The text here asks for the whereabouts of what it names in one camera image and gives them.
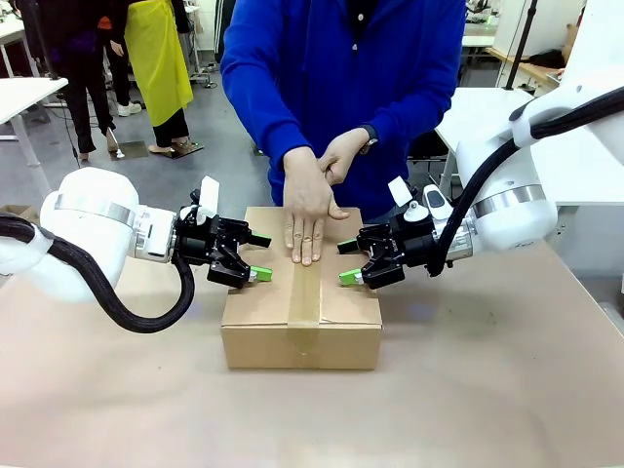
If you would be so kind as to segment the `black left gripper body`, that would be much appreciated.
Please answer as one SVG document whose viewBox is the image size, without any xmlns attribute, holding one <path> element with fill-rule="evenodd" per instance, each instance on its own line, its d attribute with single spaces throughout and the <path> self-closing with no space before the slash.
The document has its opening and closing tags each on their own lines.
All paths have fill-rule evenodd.
<svg viewBox="0 0 624 468">
<path fill-rule="evenodd" d="M 238 253 L 238 245 L 222 245 L 218 242 L 218 214 L 208 216 L 200 212 L 199 206 L 188 206 L 180 210 L 175 221 L 174 251 L 187 263 L 201 266 L 209 264 L 212 252 Z"/>
</svg>

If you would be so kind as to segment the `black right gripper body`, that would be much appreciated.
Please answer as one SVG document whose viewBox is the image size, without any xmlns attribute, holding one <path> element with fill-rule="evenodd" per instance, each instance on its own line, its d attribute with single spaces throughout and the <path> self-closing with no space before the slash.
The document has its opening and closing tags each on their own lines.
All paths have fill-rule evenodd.
<svg viewBox="0 0 624 468">
<path fill-rule="evenodd" d="M 381 247 L 374 250 L 373 259 L 383 266 L 425 265 L 437 247 L 433 236 L 435 224 L 430 214 L 417 221 L 408 221 L 404 214 L 396 214 L 377 227 L 381 232 Z"/>
</svg>

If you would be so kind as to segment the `person's right hand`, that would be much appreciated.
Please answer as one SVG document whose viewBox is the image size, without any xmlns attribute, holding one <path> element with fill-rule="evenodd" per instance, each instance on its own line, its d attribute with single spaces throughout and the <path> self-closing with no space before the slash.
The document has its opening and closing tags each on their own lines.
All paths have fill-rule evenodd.
<svg viewBox="0 0 624 468">
<path fill-rule="evenodd" d="M 286 210 L 285 242 L 292 261 L 309 266 L 322 255 L 326 220 L 344 220 L 349 214 L 335 201 L 333 160 L 325 168 L 307 146 L 289 151 L 283 159 Z"/>
</svg>

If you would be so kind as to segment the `person's left hand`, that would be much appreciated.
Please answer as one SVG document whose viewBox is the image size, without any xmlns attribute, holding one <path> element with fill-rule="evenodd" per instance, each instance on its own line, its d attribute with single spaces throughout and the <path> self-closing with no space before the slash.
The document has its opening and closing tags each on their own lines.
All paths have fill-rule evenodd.
<svg viewBox="0 0 624 468">
<path fill-rule="evenodd" d="M 334 138 L 323 156 L 319 167 L 330 186 L 342 183 L 348 174 L 355 156 L 369 142 L 370 135 L 365 128 L 356 128 Z"/>
</svg>

